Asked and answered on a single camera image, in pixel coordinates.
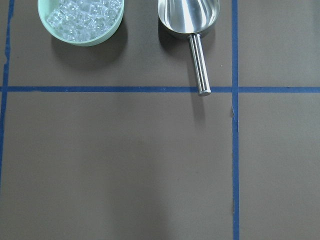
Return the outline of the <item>steel ice scoop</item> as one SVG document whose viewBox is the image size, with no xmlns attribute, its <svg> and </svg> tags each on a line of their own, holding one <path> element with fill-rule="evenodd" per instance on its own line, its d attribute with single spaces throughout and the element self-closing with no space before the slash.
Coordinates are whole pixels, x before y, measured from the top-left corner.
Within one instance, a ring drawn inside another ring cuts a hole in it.
<svg viewBox="0 0 320 240">
<path fill-rule="evenodd" d="M 218 0 L 159 0 L 158 18 L 169 34 L 188 40 L 192 57 L 197 94 L 211 94 L 202 37 L 216 23 L 221 5 Z"/>
</svg>

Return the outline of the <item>green bowl of ice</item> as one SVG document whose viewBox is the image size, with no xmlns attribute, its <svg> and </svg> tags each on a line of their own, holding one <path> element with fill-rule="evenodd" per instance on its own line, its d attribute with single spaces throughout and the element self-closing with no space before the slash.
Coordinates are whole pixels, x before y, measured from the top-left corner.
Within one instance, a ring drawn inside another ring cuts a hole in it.
<svg viewBox="0 0 320 240">
<path fill-rule="evenodd" d="M 118 30 L 124 0 L 39 0 L 44 28 L 65 43 L 90 47 L 103 43 Z"/>
</svg>

